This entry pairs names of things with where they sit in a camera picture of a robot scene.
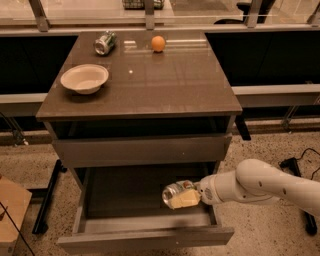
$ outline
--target orange ball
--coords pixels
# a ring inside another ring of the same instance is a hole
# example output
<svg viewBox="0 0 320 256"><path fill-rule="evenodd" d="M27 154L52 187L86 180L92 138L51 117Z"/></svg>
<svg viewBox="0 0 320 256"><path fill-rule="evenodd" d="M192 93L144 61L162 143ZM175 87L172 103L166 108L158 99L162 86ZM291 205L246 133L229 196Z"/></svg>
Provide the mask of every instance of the orange ball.
<svg viewBox="0 0 320 256"><path fill-rule="evenodd" d="M151 47L155 52L162 52L166 46L166 41L162 36L155 36L152 38Z"/></svg>

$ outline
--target cardboard box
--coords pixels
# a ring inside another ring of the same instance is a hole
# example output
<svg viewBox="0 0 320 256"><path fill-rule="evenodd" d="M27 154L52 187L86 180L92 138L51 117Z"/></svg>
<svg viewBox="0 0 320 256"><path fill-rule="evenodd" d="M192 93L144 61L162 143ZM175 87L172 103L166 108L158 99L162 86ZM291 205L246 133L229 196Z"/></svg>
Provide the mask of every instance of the cardboard box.
<svg viewBox="0 0 320 256"><path fill-rule="evenodd" d="M4 207L8 207L7 211L20 230L28 205L31 200L31 193L19 184L16 184L6 177L0 178L0 202ZM0 255L11 256L19 233L12 224L8 215L5 214L0 221Z"/></svg>

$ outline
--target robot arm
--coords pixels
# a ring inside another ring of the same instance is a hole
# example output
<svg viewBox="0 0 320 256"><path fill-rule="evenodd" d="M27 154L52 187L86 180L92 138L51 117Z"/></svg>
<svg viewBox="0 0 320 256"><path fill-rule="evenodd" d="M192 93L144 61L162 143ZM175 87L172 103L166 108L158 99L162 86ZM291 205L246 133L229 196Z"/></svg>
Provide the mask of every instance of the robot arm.
<svg viewBox="0 0 320 256"><path fill-rule="evenodd" d="M197 205L200 200L209 205L228 201L271 204L279 198L320 216L319 182L292 176L257 159L242 161L236 171L206 176L187 188L180 186L179 191L163 191L163 200L172 209Z"/></svg>

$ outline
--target drawer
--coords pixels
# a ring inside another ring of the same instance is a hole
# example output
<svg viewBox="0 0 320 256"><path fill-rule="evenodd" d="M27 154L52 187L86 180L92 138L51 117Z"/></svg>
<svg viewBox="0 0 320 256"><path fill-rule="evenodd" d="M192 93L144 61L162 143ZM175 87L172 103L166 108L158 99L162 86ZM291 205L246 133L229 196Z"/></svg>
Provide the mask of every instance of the drawer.
<svg viewBox="0 0 320 256"><path fill-rule="evenodd" d="M58 244L69 254L225 245L212 206L171 210L163 188L207 175L203 164L88 168L71 237Z"/></svg>
<svg viewBox="0 0 320 256"><path fill-rule="evenodd" d="M69 168L223 160L231 135L55 140L53 147Z"/></svg>

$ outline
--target black cable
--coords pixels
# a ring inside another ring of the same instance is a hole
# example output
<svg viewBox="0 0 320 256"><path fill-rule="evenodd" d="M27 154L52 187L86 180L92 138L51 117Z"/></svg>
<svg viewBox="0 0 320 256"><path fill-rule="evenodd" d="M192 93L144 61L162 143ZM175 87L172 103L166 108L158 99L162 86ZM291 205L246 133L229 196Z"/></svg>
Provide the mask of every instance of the black cable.
<svg viewBox="0 0 320 256"><path fill-rule="evenodd" d="M3 208L4 212L8 215L10 221L12 222L13 226L16 228L16 230L18 231L19 235L21 236L21 239L23 240L23 242L26 244L26 246L28 247L28 249L30 250L31 254L33 256L35 256L34 252L32 251L32 249L30 248L29 244L27 243L27 241L24 239L22 233L20 232L20 230L18 229L17 225L14 223L13 219L11 218L10 214L8 213L7 209L4 207L4 205L0 202L1 207Z"/></svg>
<svg viewBox="0 0 320 256"><path fill-rule="evenodd" d="M313 180L314 175L315 175L319 170L320 170L320 167L312 173L312 175L311 175L311 180Z"/></svg>
<svg viewBox="0 0 320 256"><path fill-rule="evenodd" d="M300 157L300 158L297 158L297 160L301 160L301 159L303 158L304 154L305 154L308 150L311 150L311 151L313 151L314 153L316 153L316 154L318 154L318 155L320 156L320 153L317 152L316 150L314 150L313 148L307 148L307 149L305 149L305 150L303 151L301 157Z"/></svg>

